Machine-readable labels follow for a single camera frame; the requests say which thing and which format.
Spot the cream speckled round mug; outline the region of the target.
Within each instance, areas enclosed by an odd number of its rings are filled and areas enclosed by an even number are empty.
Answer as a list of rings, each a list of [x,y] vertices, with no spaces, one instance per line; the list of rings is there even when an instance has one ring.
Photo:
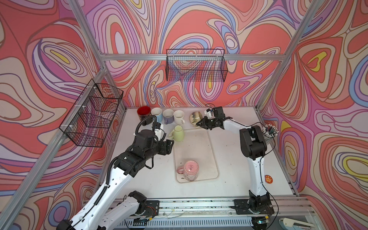
[[[189,116],[189,121],[190,121],[190,123],[191,123],[195,128],[197,128],[197,127],[198,127],[197,123],[198,123],[199,121],[201,121],[202,119],[203,119],[203,116],[202,116],[201,112],[199,112],[199,111],[192,112],[192,113],[191,113],[191,115]]]

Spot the white small mug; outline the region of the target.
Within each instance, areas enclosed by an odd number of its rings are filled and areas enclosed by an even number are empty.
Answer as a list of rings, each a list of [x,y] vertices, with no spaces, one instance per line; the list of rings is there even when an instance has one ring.
[[[184,111],[176,110],[176,111],[174,111],[173,116],[174,116],[174,122],[177,125],[183,125],[185,123],[185,119],[184,119],[185,113],[184,113]]]

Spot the light green mug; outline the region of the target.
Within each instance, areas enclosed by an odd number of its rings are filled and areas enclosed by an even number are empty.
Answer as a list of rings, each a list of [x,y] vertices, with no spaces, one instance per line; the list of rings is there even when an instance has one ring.
[[[185,138],[185,132],[183,127],[181,125],[175,126],[175,128],[169,134],[169,137],[176,142],[183,141]]]

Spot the black skull mug red inside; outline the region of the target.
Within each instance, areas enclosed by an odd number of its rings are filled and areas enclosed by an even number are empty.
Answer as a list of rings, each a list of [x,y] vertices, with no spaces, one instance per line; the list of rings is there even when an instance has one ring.
[[[142,106],[140,108],[138,108],[137,110],[137,114],[140,118],[140,121],[144,120],[146,117],[149,117],[151,116],[151,108],[149,106]],[[143,122],[143,126],[146,126],[150,123],[153,122],[153,119],[150,118],[150,119],[147,119],[146,121]]]

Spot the light blue mug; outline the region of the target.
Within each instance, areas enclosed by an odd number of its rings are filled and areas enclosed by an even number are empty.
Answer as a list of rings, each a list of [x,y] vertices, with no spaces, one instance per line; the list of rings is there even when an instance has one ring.
[[[153,108],[151,114],[157,117],[157,122],[161,123],[163,121],[163,110],[161,108]]]

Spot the purple mug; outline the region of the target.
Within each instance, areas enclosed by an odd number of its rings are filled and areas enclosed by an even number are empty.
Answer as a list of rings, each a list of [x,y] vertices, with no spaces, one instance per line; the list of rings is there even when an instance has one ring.
[[[172,109],[165,109],[163,111],[163,122],[165,125],[171,124],[174,122],[174,111]]]

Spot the pink patterned mug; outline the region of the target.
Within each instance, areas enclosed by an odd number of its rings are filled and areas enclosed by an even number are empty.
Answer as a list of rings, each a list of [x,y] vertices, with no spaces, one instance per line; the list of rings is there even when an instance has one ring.
[[[195,181],[198,177],[199,165],[197,162],[190,160],[179,167],[176,172],[181,174],[187,181]]]

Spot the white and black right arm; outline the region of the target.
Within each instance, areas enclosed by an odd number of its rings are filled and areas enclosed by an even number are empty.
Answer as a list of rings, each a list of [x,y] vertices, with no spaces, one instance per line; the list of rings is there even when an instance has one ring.
[[[232,117],[227,117],[223,108],[214,107],[207,109],[205,116],[198,122],[198,127],[212,130],[216,127],[231,131],[240,137],[240,149],[243,156],[247,159],[251,189],[249,190],[249,199],[236,199],[232,209],[239,214],[266,214],[275,213],[271,194],[265,188],[264,160],[267,151],[267,144],[262,133],[262,129],[255,126],[243,125]]]

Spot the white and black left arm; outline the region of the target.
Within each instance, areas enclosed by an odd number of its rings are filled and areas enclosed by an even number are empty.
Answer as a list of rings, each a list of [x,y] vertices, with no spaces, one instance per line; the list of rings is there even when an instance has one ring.
[[[161,129],[144,129],[135,133],[133,144],[109,164],[106,181],[88,203],[70,220],[62,220],[58,230],[112,230],[131,215],[143,215],[147,210],[147,198],[138,191],[128,194],[125,201],[115,208],[110,206],[120,191],[157,154],[169,155],[174,141],[166,139]]]

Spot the beige plastic tray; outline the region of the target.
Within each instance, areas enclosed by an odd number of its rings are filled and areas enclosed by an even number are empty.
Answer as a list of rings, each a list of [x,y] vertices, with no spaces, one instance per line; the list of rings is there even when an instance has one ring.
[[[195,181],[214,180],[219,177],[219,169],[209,132],[205,129],[184,130],[184,140],[173,146],[174,168],[178,183],[188,183],[189,167],[193,168]]]

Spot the pen holder with pens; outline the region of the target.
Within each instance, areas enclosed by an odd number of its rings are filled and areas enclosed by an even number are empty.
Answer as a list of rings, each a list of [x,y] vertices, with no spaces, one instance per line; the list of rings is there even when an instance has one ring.
[[[273,139],[276,137],[279,133],[279,130],[276,128],[276,126],[267,124],[262,129],[263,136],[269,139]]]

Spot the red round sticker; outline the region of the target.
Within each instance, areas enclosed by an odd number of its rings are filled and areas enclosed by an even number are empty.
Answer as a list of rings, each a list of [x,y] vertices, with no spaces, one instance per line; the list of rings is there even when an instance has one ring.
[[[273,178],[270,175],[265,175],[264,177],[265,177],[264,178],[265,179],[264,181],[266,183],[268,183],[268,184],[272,184],[273,183],[274,180],[273,180]]]

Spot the white device bottom right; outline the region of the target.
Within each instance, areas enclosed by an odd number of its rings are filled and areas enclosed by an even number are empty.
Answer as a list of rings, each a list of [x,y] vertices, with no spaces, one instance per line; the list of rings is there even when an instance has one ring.
[[[279,224],[284,230],[313,230],[315,225],[291,218],[280,218]]]

